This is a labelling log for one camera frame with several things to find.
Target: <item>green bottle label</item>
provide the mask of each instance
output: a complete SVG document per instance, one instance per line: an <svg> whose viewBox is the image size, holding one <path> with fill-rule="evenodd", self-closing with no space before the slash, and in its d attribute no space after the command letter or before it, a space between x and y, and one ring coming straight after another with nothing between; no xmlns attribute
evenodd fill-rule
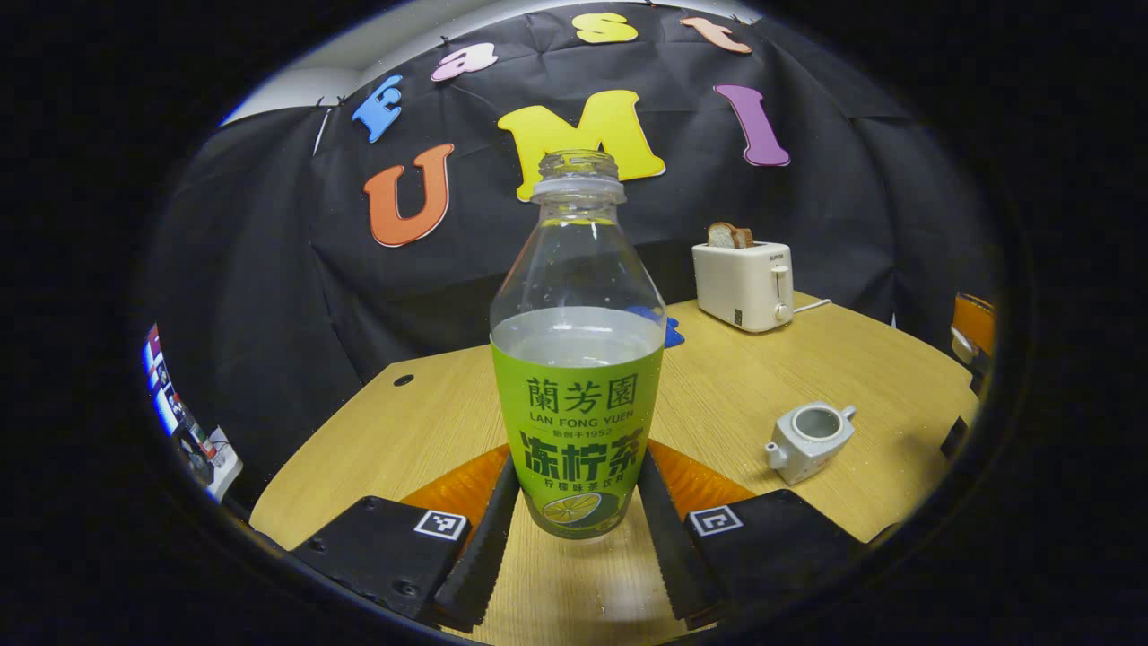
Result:
<svg viewBox="0 0 1148 646"><path fill-rule="evenodd" d="M662 348L595 368L541 366L490 348L514 470L534 521L563 538L614 529L645 457Z"/></svg>

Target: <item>white toaster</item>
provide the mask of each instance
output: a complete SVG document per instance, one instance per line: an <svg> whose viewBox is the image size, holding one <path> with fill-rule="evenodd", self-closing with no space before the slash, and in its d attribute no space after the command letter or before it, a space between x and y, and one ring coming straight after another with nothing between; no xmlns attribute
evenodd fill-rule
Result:
<svg viewBox="0 0 1148 646"><path fill-rule="evenodd" d="M789 244L758 242L744 249L695 244L698 306L747 333L793 319L793 260Z"/></svg>

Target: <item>lemon slice illustration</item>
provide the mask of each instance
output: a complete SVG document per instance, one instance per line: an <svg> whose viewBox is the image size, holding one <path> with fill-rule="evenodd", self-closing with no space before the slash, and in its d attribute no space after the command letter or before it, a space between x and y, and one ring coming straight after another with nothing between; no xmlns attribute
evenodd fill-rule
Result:
<svg viewBox="0 0 1148 646"><path fill-rule="evenodd" d="M589 516L598 508L599 504L602 504L602 495L580 493L550 503L542 508L542 515L552 523L565 526Z"/></svg>

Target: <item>bread slice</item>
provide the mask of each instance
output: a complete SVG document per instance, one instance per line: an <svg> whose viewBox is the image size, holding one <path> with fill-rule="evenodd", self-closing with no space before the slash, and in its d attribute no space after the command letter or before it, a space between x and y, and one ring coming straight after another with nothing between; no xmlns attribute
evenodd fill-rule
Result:
<svg viewBox="0 0 1148 646"><path fill-rule="evenodd" d="M709 228L707 228L709 246L726 247L728 249L735 248L736 244L734 243L734 233L736 231L737 227L729 221L714 221L709 225Z"/></svg>
<svg viewBox="0 0 1148 646"><path fill-rule="evenodd" d="M753 246L753 232L748 228L738 228L728 221L714 221L707 229L711 247L724 247L727 249L744 249Z"/></svg>

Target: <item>lemon tea bottle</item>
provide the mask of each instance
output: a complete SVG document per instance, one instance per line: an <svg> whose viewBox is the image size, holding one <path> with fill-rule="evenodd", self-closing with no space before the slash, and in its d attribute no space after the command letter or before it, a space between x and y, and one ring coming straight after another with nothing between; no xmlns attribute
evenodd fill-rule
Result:
<svg viewBox="0 0 1148 646"><path fill-rule="evenodd" d="M538 223L490 304L514 470L535 523L594 538L626 515L653 420L666 304L618 224L618 166L597 150L540 164Z"/></svg>

